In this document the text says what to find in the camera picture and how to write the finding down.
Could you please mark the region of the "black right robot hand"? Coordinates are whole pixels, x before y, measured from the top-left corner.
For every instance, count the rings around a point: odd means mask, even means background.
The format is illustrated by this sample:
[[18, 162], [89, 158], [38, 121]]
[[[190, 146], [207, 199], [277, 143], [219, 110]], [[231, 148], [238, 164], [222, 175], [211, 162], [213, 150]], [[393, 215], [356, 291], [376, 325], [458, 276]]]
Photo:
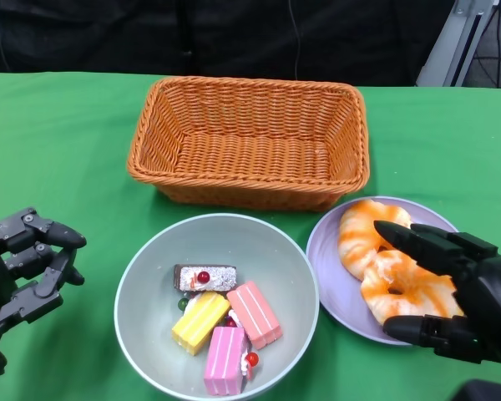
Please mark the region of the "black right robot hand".
[[406, 228], [375, 221], [376, 231], [417, 264], [456, 287], [461, 317], [397, 316], [383, 331], [399, 341], [431, 348], [438, 356], [470, 363], [501, 363], [501, 255], [498, 248], [466, 232], [434, 226]]

